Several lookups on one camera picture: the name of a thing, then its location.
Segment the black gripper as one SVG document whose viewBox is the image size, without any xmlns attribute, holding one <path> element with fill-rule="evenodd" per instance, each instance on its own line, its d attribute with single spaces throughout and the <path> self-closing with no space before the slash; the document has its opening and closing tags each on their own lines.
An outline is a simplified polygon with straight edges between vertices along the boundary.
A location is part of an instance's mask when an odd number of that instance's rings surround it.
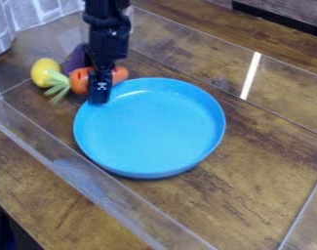
<svg viewBox="0 0 317 250">
<path fill-rule="evenodd" d="M 83 50 L 85 61 L 95 69 L 88 73 L 87 100 L 91 104 L 105 104 L 112 88 L 109 70 L 115 61 L 127 57 L 131 22 L 128 19 L 84 21 L 88 24 L 88 41 Z"/>
</svg>

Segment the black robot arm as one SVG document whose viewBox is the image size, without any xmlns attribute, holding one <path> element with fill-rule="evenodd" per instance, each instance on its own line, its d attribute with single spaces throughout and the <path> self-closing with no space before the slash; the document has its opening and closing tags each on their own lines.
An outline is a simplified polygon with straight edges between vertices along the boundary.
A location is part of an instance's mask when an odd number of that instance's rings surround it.
<svg viewBox="0 0 317 250">
<path fill-rule="evenodd" d="M 83 0 L 83 21 L 88 24 L 85 54 L 93 66 L 88 73 L 87 100 L 105 104 L 112 88 L 115 61 L 128 53 L 131 20 L 124 14 L 129 0 Z"/>
</svg>

